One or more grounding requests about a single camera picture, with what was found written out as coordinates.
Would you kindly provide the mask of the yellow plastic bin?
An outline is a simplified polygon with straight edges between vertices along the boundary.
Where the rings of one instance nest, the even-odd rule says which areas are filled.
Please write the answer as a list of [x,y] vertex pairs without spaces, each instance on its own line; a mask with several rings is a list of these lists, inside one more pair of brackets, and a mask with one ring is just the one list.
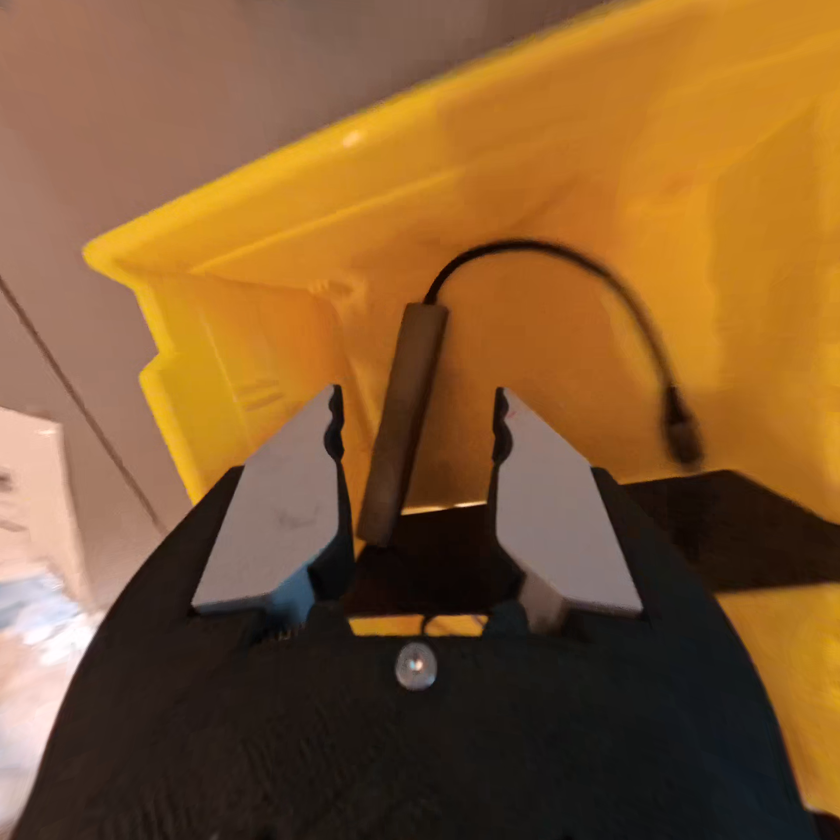
[[[198,502],[329,382],[360,505],[403,310],[470,246],[559,240],[645,305],[708,470],[838,523],[838,2],[613,5],[242,166],[90,242]],[[476,501],[509,386],[621,482],[676,476],[654,365],[571,266],[446,282],[408,504]],[[838,815],[838,583],[723,595],[806,803]]]

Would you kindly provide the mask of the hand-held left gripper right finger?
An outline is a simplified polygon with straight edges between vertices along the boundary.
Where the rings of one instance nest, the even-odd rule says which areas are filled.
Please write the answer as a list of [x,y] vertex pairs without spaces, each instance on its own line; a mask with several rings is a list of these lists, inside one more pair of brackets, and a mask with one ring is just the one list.
[[558,631],[571,610],[638,619],[644,610],[593,468],[514,391],[497,388],[491,534],[520,573],[530,631]]

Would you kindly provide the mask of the white box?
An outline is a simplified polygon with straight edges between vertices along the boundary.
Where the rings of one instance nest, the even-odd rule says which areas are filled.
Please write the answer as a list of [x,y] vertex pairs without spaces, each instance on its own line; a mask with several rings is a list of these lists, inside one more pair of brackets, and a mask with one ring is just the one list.
[[71,599],[90,599],[70,490],[64,430],[1,409],[1,580],[52,574]]

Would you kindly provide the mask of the grey usb hub with cable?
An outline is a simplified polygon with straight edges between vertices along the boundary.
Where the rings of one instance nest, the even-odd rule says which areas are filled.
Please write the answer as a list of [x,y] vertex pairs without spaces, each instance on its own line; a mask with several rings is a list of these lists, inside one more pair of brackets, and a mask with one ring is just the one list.
[[597,278],[624,305],[657,372],[662,393],[662,435],[669,456],[687,470],[704,464],[700,426],[679,389],[660,331],[626,283],[603,263],[567,245],[536,238],[491,241],[452,258],[436,274],[423,299],[404,310],[356,529],[358,538],[367,545],[388,547],[402,514],[447,326],[448,310],[438,303],[440,291],[457,270],[471,262],[526,253],[575,266]]

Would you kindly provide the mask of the black flat strip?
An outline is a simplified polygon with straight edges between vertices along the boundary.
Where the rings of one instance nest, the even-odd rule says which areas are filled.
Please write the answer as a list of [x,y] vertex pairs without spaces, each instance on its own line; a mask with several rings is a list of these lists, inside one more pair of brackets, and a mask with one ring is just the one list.
[[[712,592],[838,582],[838,525],[738,473],[622,486],[596,469],[595,480],[622,543],[643,522]],[[389,546],[362,550],[343,604],[353,616],[488,613],[521,584],[480,502],[403,514]]]

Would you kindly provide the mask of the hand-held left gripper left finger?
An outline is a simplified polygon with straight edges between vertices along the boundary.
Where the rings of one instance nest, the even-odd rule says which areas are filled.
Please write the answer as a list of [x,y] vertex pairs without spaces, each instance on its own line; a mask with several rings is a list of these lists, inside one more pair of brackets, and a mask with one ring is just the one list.
[[328,385],[246,460],[192,599],[201,614],[256,609],[303,624],[350,582],[343,394]]

